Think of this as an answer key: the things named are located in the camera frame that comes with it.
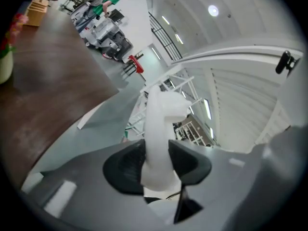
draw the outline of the wooden table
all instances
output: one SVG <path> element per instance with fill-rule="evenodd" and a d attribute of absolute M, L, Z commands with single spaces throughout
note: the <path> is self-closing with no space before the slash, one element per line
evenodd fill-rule
<path fill-rule="evenodd" d="M 20 187 L 65 130 L 118 90 L 63 12 L 49 8 L 39 28 L 24 26 L 13 55 L 13 75 L 0 85 L 0 145 Z"/>

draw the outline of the person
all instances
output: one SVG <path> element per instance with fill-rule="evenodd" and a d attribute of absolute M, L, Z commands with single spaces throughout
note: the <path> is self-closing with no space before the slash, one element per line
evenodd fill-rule
<path fill-rule="evenodd" d="M 102 12 L 104 12 L 104 16 L 106 18 L 109 17 L 107 8 L 112 4 L 113 5 L 117 4 L 119 1 L 120 0 L 102 0 L 102 1 L 95 0 L 91 4 L 88 12 L 86 12 L 84 18 L 81 19 L 76 24 L 76 29 L 77 29 L 78 33 L 81 33 L 87 27 L 87 25 L 90 23 L 91 20 L 93 20 L 94 18 L 99 19 Z"/>

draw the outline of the black railing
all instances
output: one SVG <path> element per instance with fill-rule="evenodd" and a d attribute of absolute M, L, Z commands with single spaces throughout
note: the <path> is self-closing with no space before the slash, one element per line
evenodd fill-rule
<path fill-rule="evenodd" d="M 163 45 L 171 60 L 177 61 L 182 59 L 181 53 L 179 52 L 178 48 L 175 46 L 175 44 L 173 43 L 167 32 L 162 28 L 162 26 L 152 16 L 150 12 L 149 15 L 150 15 L 151 30 L 157 37 L 159 42 Z"/>

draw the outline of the flower vase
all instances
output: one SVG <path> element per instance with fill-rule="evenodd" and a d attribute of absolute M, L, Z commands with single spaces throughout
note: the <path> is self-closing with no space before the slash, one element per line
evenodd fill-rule
<path fill-rule="evenodd" d="M 0 84 L 9 79 L 13 71 L 13 52 L 9 51 L 0 59 Z"/>

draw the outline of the wooden organizer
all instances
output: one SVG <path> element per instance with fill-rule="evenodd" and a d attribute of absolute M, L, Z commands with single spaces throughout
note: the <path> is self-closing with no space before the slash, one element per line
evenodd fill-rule
<path fill-rule="evenodd" d="M 29 20 L 25 25 L 40 26 L 41 21 L 47 12 L 47 0 L 33 0 L 25 13 Z"/>

